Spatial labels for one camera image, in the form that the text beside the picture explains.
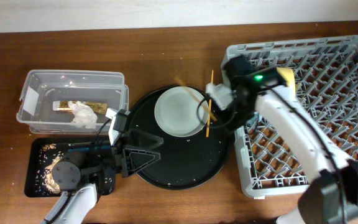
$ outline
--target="white wall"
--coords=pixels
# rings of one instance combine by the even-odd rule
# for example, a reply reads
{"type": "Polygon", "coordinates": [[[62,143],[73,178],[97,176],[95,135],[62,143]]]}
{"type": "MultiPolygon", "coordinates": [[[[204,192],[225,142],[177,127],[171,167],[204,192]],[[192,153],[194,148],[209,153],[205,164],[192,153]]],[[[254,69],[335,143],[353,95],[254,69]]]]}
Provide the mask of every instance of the white wall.
{"type": "Polygon", "coordinates": [[[0,32],[358,20],[356,0],[0,0],[0,32]]]}

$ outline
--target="black tray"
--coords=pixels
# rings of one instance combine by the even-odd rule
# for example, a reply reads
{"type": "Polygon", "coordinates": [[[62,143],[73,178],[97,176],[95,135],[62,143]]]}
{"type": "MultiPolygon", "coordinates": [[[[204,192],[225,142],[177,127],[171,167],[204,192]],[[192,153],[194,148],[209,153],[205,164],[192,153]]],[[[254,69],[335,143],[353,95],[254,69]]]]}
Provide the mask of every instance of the black tray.
{"type": "MultiPolygon", "coordinates": [[[[211,129],[209,138],[206,138],[206,127],[197,134],[184,138],[164,132],[154,118],[154,106],[160,95],[171,87],[156,90],[140,99],[131,109],[129,128],[164,139],[164,144],[154,149],[161,154],[161,160],[141,170],[138,175],[164,189],[189,189],[205,183],[219,172],[232,149],[234,136],[222,128],[211,129]]],[[[134,156],[132,161],[141,164],[147,159],[134,156]]]]}
{"type": "MultiPolygon", "coordinates": [[[[107,136],[101,136],[100,139],[108,140],[107,136]]],[[[44,182],[44,171],[49,166],[53,159],[58,155],[68,152],[70,143],[91,142],[94,137],[84,138],[38,138],[31,145],[31,153],[29,159],[29,166],[27,169],[27,177],[25,179],[24,194],[28,197],[58,197],[60,194],[51,193],[44,182]],[[46,144],[56,144],[55,149],[43,151],[42,148],[46,144]]],[[[104,195],[110,194],[114,191],[116,173],[109,171],[104,173],[105,176],[105,191],[104,195]]]]}

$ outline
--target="plastic container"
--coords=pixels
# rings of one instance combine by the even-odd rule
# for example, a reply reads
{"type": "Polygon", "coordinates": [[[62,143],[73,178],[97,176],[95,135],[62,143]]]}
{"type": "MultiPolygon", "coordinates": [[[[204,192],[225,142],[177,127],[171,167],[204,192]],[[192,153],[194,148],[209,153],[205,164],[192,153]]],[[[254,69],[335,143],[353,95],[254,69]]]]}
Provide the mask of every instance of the plastic container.
{"type": "MultiPolygon", "coordinates": [[[[16,115],[18,122],[28,124],[32,133],[39,134],[94,134],[107,120],[98,114],[95,128],[78,127],[71,123],[74,115],[54,111],[54,101],[80,100],[107,103],[115,110],[128,109],[129,92],[124,75],[119,72],[77,70],[32,70],[25,79],[16,115]]],[[[109,124],[102,133],[107,133],[109,124]]]]}
{"type": "MultiPolygon", "coordinates": [[[[358,35],[232,45],[222,65],[240,54],[258,70],[292,68],[299,101],[321,129],[358,160],[358,35]]],[[[223,80],[227,85],[224,71],[223,80]]],[[[301,164],[269,122],[255,119],[235,137],[245,195],[263,198],[307,189],[301,164]]]]}

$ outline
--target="white plate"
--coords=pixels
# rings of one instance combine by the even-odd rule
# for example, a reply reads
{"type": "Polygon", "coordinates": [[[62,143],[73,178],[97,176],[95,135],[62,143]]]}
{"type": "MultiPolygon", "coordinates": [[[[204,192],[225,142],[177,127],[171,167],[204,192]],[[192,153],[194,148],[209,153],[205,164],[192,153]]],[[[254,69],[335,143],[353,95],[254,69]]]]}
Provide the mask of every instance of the white plate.
{"type": "Polygon", "coordinates": [[[198,114],[203,121],[202,124],[200,123],[196,115],[198,102],[185,88],[192,91],[200,101],[204,98],[201,93],[192,88],[179,86],[161,94],[154,107],[154,116],[158,126],[166,133],[176,137],[188,137],[196,134],[205,126],[208,118],[207,112],[200,106],[198,114]]]}

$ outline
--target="clear plastic container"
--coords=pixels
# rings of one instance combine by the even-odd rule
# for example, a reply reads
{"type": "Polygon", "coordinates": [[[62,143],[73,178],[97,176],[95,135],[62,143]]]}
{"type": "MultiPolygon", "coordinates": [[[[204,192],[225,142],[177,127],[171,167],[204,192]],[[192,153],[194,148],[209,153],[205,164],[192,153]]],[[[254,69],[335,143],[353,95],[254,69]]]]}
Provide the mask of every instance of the clear plastic container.
{"type": "MultiPolygon", "coordinates": [[[[78,127],[71,123],[73,113],[54,111],[54,101],[89,101],[107,103],[115,110],[128,109],[128,87],[119,72],[77,70],[32,70],[25,79],[16,115],[18,122],[28,124],[37,134],[94,134],[107,120],[96,113],[95,128],[78,127]]],[[[109,124],[102,133],[107,133],[109,124]]]]}

